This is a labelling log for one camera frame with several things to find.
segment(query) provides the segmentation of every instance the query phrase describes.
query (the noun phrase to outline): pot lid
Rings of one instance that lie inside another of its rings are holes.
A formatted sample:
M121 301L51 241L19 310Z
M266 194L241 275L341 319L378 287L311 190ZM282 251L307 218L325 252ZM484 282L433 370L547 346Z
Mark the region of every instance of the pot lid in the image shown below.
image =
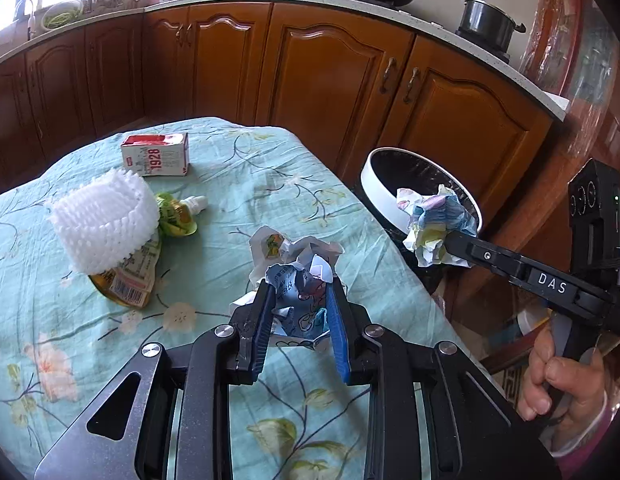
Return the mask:
M488 2L485 2L484 0L466 0L466 3L468 2L477 2L478 4L484 4L485 6L488 7L492 7L492 9L498 10L501 14L503 14L503 16L505 16L507 19L509 19L512 23L514 23L515 25L517 25L517 22L515 22L506 12L503 12L499 7L494 6L492 4L489 4Z

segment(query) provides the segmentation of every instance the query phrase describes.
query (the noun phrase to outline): crumpled wrapper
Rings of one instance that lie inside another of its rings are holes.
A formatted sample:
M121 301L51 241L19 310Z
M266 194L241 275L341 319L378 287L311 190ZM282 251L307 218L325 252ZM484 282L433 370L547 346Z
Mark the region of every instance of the crumpled wrapper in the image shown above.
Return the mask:
M265 279L277 290L275 320L269 339L271 346L329 346L325 284L331 283L334 266L343 247L314 236L289 240L274 229L260 227L250 238L254 269L250 281L257 286ZM248 292L230 306L231 313L251 303L255 292Z
M420 267L448 264L470 267L470 264L445 250L443 240L450 231L476 236L476 220L459 202L455 192L439 184L436 195L421 195L399 188L396 205L410 215L405 248L417 257Z

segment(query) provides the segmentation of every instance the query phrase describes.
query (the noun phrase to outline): bottle cap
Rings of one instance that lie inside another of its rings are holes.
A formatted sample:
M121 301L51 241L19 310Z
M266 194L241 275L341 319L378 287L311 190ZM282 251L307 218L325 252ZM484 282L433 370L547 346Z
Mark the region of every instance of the bottle cap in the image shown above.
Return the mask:
M198 215L203 209L207 207L207 197L206 196L188 196L181 200L190 211L190 215L195 216Z

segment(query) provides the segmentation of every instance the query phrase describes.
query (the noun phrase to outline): cabinet door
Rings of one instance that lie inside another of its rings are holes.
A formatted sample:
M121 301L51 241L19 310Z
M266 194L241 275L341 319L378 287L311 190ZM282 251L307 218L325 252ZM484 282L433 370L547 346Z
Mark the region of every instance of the cabinet door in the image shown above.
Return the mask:
M97 137L140 119L142 14L93 23L85 29L90 104Z
M186 117L254 124L271 3L190 7Z
M85 29L59 34L26 52L32 111L45 158L55 162L93 142L85 69Z
M184 82L180 73L187 7L143 15L143 101L145 115L161 123L184 118Z
M413 37L341 10L275 4L257 124L290 130L354 183L376 144Z
M470 190L488 222L527 170L551 122L503 76L419 37L378 145L419 153L446 168Z
M0 63L0 193L36 178L45 158L26 88L26 60L17 54Z

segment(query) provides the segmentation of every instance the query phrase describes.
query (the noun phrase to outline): human hand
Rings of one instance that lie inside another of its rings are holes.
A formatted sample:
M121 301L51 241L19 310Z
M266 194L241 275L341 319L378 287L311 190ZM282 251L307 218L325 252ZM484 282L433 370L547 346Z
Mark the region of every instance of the human hand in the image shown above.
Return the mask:
M551 399L542 384L572 394L572 402L552 438L552 450L561 449L567 442L583 433L603 407L605 374L603 357L595 350L589 365L572 359L554 356L554 341L546 326L536 337L530 352L529 366L523 376L523 395L517 412L523 420L545 415L551 409Z

